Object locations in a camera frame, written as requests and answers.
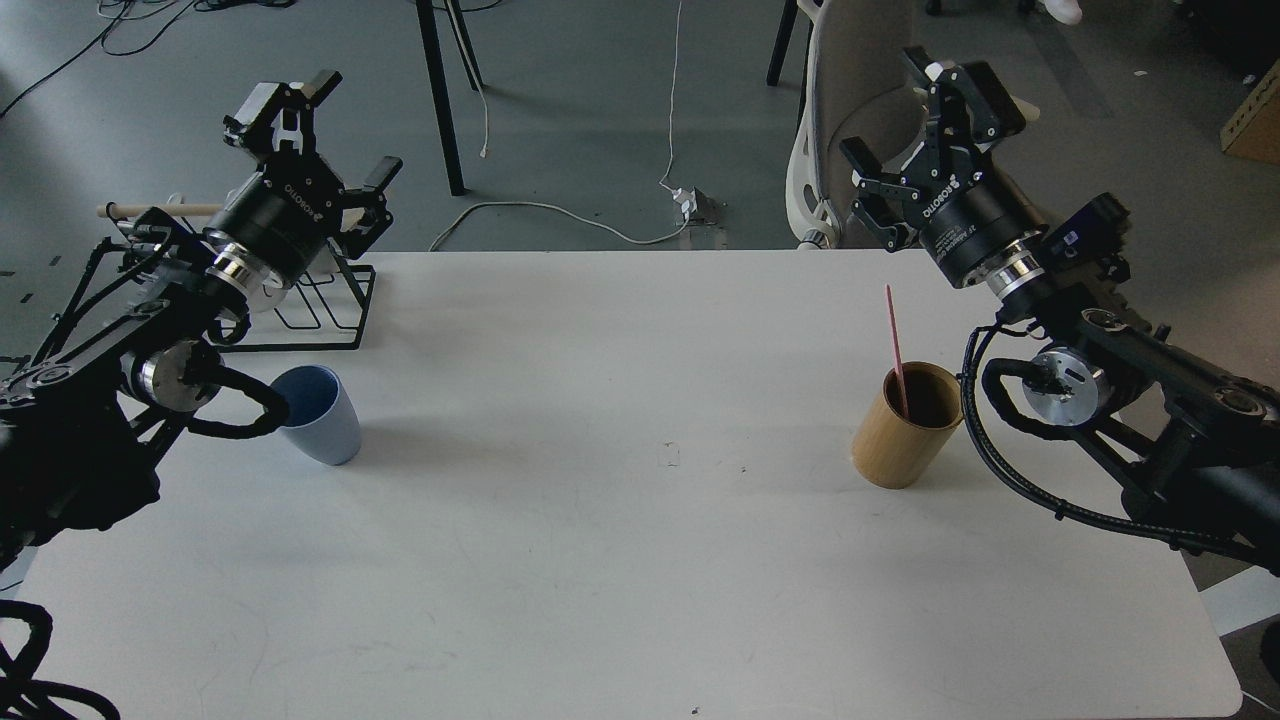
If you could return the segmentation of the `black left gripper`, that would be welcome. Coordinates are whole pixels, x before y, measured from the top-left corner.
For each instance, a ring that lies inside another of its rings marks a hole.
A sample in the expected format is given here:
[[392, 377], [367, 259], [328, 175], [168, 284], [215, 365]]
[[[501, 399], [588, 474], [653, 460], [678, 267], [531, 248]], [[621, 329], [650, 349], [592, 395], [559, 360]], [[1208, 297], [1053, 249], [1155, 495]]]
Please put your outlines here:
[[343, 181], [315, 150], [314, 111], [343, 81], [320, 70], [308, 82], [260, 82], [223, 120], [223, 141], [256, 159], [256, 172], [204, 233], [218, 246], [207, 273], [256, 290], [268, 272], [298, 278], [328, 241], [362, 258], [393, 223], [387, 190], [401, 158], [383, 158], [360, 187]]

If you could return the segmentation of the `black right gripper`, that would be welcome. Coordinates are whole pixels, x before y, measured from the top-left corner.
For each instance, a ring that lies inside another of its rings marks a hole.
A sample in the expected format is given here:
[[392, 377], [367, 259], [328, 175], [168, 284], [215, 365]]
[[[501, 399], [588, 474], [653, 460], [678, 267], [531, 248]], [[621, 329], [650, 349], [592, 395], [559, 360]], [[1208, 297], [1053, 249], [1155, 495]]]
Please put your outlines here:
[[851, 167], [851, 215], [888, 252], [923, 249], [947, 282], [963, 288], [1024, 261], [1047, 227], [989, 150], [1028, 126], [1028, 104], [1012, 96], [987, 61], [934, 60], [902, 49], [925, 109], [922, 140], [900, 170], [887, 170], [861, 137], [840, 142]]

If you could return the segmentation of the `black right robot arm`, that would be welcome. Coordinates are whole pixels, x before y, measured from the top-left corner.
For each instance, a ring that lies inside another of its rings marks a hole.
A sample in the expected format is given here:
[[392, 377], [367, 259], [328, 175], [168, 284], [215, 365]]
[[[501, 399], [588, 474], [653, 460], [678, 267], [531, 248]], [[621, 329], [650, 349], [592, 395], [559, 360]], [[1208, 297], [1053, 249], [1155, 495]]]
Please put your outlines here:
[[[1101, 193], [1060, 225], [993, 161], [1028, 111], [983, 61], [945, 65], [904, 50], [924, 92], [918, 149], [897, 173], [860, 138], [852, 215], [891, 252], [924, 249], [956, 288], [986, 284], [995, 323], [966, 343], [961, 410], [984, 464], [1057, 519], [1172, 550], [1277, 570], [1277, 391], [1169, 343], [1117, 292], [1130, 213]], [[1010, 427], [1080, 446], [1123, 489], [1123, 518], [1051, 495], [992, 443], [983, 391]]]

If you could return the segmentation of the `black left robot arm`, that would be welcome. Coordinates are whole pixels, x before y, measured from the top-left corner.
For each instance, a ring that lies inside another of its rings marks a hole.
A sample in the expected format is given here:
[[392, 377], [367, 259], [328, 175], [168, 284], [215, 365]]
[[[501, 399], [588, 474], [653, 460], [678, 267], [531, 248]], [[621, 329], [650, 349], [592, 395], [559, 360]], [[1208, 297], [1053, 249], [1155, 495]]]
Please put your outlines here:
[[362, 256], [392, 225], [383, 158], [347, 186], [316, 149], [314, 114], [340, 83], [262, 82], [224, 119], [255, 161], [220, 205], [99, 209], [122, 236], [101, 241], [36, 354], [3, 380], [3, 566], [64, 530], [106, 530], [157, 501], [157, 466], [183, 433], [252, 439], [300, 402], [229, 368], [252, 318], [298, 290], [349, 290], [352, 323], [284, 322], [268, 351], [357, 348], [376, 272]]

